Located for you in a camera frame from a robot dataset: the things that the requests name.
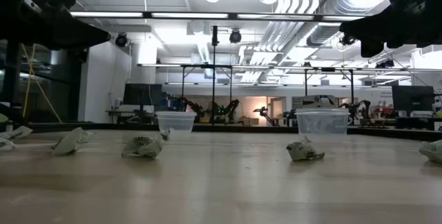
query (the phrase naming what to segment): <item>white wall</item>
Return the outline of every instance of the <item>white wall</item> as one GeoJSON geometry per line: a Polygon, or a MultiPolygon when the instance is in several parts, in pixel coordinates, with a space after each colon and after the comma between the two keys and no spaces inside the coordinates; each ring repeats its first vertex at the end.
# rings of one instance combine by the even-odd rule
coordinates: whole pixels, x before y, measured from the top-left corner
{"type": "Polygon", "coordinates": [[[81,68],[79,120],[110,122],[106,110],[123,98],[130,77],[131,57],[110,42],[93,46],[81,68]]]}
{"type": "Polygon", "coordinates": [[[155,68],[137,66],[137,64],[140,61],[144,60],[145,57],[148,55],[145,49],[146,47],[144,47],[144,45],[141,44],[133,45],[131,83],[146,83],[146,84],[155,83],[155,71],[156,71],[155,68]]]}

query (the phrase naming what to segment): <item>table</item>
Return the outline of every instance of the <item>table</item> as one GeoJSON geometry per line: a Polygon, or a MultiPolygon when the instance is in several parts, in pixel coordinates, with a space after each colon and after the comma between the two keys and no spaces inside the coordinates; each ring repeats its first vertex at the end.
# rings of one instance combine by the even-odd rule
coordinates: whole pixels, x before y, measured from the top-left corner
{"type": "Polygon", "coordinates": [[[294,134],[192,133],[157,160],[122,158],[148,132],[96,131],[75,156],[62,133],[0,151],[2,223],[439,223],[441,167],[420,142],[348,135],[314,140],[324,160],[294,163],[294,134]]]}

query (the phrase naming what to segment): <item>ceiling light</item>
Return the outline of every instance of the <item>ceiling light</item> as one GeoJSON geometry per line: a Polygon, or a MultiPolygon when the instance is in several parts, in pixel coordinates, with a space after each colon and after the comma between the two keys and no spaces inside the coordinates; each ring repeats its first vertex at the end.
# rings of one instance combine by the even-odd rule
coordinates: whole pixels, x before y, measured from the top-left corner
{"type": "Polygon", "coordinates": [[[300,66],[277,66],[277,69],[290,69],[290,70],[305,70],[306,68],[300,66]]]}
{"type": "Polygon", "coordinates": [[[314,16],[303,14],[238,14],[239,19],[275,21],[312,21],[314,16]]]}
{"type": "Polygon", "coordinates": [[[158,19],[226,19],[228,16],[229,15],[225,13],[152,13],[152,17],[158,19]]]}
{"type": "Polygon", "coordinates": [[[71,12],[73,17],[142,18],[142,12],[71,12]]]}
{"type": "Polygon", "coordinates": [[[344,22],[344,21],[353,21],[362,19],[364,17],[368,17],[369,15],[363,15],[363,16],[348,16],[348,15],[336,15],[336,16],[324,16],[322,18],[323,21],[328,22],[344,22]]]}
{"type": "Polygon", "coordinates": [[[138,64],[138,66],[150,66],[150,67],[167,67],[167,68],[173,68],[173,67],[181,67],[179,64],[138,64]]]}
{"type": "Polygon", "coordinates": [[[266,69],[271,68],[270,66],[244,66],[244,65],[233,65],[232,68],[256,68],[256,69],[266,69]]]}

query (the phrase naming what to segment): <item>cable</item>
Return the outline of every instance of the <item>cable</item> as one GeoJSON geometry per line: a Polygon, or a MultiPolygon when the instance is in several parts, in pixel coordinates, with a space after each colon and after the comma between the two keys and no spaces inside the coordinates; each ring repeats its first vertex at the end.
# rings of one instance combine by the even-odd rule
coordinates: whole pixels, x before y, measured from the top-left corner
{"type": "MultiPolygon", "coordinates": [[[[30,69],[32,68],[34,64],[34,55],[35,55],[35,44],[32,46],[32,57],[30,58],[30,62],[28,62],[29,65],[29,72],[30,75],[30,69]]],[[[25,105],[23,106],[23,118],[26,115],[26,108],[28,106],[28,96],[29,96],[29,90],[30,90],[30,77],[28,78],[28,86],[26,87],[26,94],[25,94],[25,105]]]]}
{"type": "MultiPolygon", "coordinates": [[[[29,60],[28,53],[26,52],[25,46],[24,46],[23,44],[22,44],[21,46],[23,47],[23,51],[24,51],[24,53],[25,53],[26,59],[28,60],[28,64],[29,64],[29,63],[30,63],[30,60],[29,60]]],[[[36,76],[36,75],[35,75],[34,70],[32,69],[32,67],[29,68],[29,72],[30,72],[30,73],[29,73],[29,78],[28,78],[28,79],[31,80],[31,75],[34,75],[34,76],[36,76]]],[[[46,94],[44,93],[44,90],[43,90],[43,88],[41,87],[41,85],[40,85],[40,83],[39,83],[39,80],[37,80],[36,77],[34,77],[34,80],[35,80],[35,82],[37,83],[37,86],[40,88],[41,94],[43,95],[43,97],[45,98],[45,100],[47,101],[47,103],[49,104],[50,109],[52,110],[52,112],[54,113],[54,115],[57,117],[57,119],[58,119],[58,121],[60,122],[60,124],[63,124],[63,122],[61,121],[61,119],[60,119],[60,117],[58,116],[57,112],[55,111],[54,107],[53,107],[52,104],[50,103],[48,97],[46,97],[46,94]]]]}
{"type": "MultiPolygon", "coordinates": [[[[422,84],[426,85],[426,86],[430,86],[428,84],[426,84],[423,80],[421,80],[419,77],[417,77],[417,75],[413,74],[411,71],[408,70],[407,67],[405,67],[404,65],[402,65],[400,62],[398,62],[392,54],[387,53],[387,51],[384,49],[384,53],[387,54],[391,59],[393,59],[397,64],[399,64],[399,66],[401,66],[405,71],[407,71],[412,77],[416,78],[418,81],[422,82],[422,84]]],[[[440,103],[442,103],[442,98],[440,95],[437,96],[439,98],[440,103]]]]}

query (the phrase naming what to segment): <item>spotlight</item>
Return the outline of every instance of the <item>spotlight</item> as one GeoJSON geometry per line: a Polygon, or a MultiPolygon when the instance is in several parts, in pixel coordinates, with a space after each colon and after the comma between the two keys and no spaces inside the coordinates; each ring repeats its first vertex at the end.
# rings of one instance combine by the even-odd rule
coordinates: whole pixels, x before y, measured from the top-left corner
{"type": "Polygon", "coordinates": [[[232,30],[230,34],[230,42],[232,44],[237,44],[241,41],[241,33],[240,30],[232,30]]]}
{"type": "Polygon", "coordinates": [[[385,68],[385,62],[381,62],[380,64],[376,64],[374,68],[385,68]]]}
{"type": "Polygon", "coordinates": [[[130,44],[130,41],[127,39],[127,33],[119,33],[115,39],[115,44],[120,48],[127,47],[130,44]]]}
{"type": "Polygon", "coordinates": [[[385,62],[385,67],[388,67],[388,68],[392,68],[392,67],[394,67],[394,62],[393,62],[393,60],[392,60],[392,59],[389,59],[388,61],[386,61],[386,62],[385,62]]]}

